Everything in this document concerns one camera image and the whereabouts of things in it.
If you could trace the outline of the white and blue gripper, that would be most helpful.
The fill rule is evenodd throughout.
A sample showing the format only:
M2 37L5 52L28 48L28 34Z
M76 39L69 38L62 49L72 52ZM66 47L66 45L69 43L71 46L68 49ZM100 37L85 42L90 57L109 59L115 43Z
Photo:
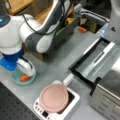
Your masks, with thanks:
M24 52L17 52L11 55L3 54L0 59L0 65L8 71L14 71L16 68L19 68L28 76L35 74L35 68L33 64L24 57Z

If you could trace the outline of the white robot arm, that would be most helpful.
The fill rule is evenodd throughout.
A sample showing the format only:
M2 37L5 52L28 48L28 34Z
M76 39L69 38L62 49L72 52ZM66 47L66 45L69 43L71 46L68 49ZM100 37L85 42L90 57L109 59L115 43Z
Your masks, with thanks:
M30 14L10 15L0 0L0 66L8 71L19 68L26 76L32 77L35 67L24 57L22 44L34 52L47 52L72 3L72 0L53 0L47 18L40 24Z

